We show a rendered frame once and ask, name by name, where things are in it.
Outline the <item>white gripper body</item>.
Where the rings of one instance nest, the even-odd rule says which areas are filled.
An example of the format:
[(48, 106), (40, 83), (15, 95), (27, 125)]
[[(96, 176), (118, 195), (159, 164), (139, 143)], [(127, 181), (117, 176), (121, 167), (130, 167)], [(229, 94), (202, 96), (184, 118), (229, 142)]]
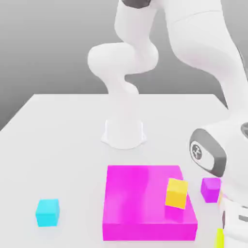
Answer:
[(224, 248), (248, 248), (248, 207), (223, 200)]

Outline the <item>small yellow cube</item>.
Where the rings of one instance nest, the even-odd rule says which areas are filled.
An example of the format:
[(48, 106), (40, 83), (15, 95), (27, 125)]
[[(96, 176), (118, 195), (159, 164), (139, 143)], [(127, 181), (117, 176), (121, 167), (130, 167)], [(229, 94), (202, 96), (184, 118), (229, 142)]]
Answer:
[(223, 229), (220, 229), (220, 228), (217, 229), (214, 248), (224, 248), (224, 233), (223, 233)]

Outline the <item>small purple cube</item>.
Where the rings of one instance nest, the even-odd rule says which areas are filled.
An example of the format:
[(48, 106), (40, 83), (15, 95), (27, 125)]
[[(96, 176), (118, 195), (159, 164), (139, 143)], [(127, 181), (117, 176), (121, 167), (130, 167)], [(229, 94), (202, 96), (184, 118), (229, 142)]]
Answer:
[(220, 193), (221, 180), (219, 178), (203, 178), (201, 194), (206, 203), (217, 203)]

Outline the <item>small orange cube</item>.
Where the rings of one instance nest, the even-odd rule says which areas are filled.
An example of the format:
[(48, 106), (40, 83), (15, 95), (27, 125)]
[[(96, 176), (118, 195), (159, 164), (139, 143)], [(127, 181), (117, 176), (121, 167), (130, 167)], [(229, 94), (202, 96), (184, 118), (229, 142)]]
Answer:
[(168, 181), (165, 205), (185, 209), (188, 191), (188, 182), (170, 178)]

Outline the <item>small cyan cube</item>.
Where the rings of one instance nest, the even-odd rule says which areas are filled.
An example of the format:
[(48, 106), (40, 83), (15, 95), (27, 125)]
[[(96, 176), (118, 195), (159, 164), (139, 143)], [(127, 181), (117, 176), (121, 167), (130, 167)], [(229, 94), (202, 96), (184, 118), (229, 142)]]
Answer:
[(60, 205), (58, 199), (41, 199), (35, 212), (39, 227), (55, 227), (58, 225)]

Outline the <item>large magenta box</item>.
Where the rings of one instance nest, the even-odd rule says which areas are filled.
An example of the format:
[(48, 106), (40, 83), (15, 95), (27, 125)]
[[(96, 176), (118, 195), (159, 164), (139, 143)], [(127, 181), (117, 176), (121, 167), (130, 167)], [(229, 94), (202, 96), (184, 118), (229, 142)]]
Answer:
[(183, 179), (179, 166), (109, 165), (103, 240), (194, 241), (198, 221), (190, 198), (185, 209), (165, 205), (170, 178)]

